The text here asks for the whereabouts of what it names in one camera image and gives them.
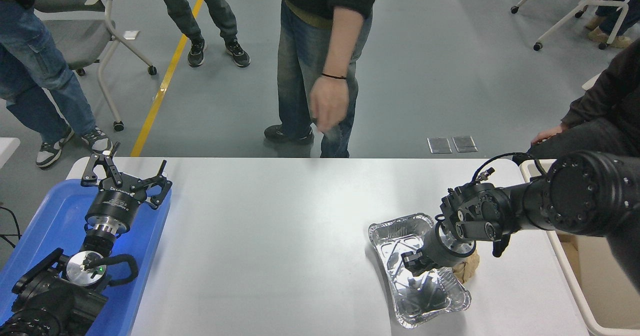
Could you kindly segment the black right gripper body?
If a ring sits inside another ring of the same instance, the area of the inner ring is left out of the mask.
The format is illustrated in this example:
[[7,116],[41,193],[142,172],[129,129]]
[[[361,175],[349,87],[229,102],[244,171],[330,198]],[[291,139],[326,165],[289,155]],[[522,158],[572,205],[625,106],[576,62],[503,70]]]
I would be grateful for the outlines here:
[[459,265],[475,251],[475,241],[457,240],[441,223],[437,223],[425,234],[423,245],[419,249],[423,263],[432,262],[434,269]]

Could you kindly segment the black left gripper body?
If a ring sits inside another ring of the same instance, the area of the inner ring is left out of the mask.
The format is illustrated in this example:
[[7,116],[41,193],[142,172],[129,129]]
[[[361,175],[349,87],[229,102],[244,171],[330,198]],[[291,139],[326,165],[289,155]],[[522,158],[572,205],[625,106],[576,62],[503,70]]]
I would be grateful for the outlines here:
[[120,227],[130,227],[141,204],[146,201],[147,189],[131,189],[131,184],[122,181],[121,187],[112,179],[103,179],[99,191],[87,211],[87,224],[95,226],[115,221]]

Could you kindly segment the person's hand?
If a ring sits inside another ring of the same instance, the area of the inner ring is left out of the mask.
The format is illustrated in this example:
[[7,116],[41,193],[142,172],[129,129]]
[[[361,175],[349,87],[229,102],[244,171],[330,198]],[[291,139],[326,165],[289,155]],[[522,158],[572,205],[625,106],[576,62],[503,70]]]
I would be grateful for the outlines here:
[[531,146],[534,145],[538,145],[548,139],[550,139],[551,137],[557,135],[557,134],[561,134],[564,131],[566,131],[567,129],[569,129],[570,127],[567,126],[564,122],[561,122],[560,124],[548,128],[548,129],[544,129],[543,131],[540,131],[530,142]]
[[347,115],[349,89],[345,79],[320,76],[310,93],[311,113],[320,133],[326,134],[338,126]]

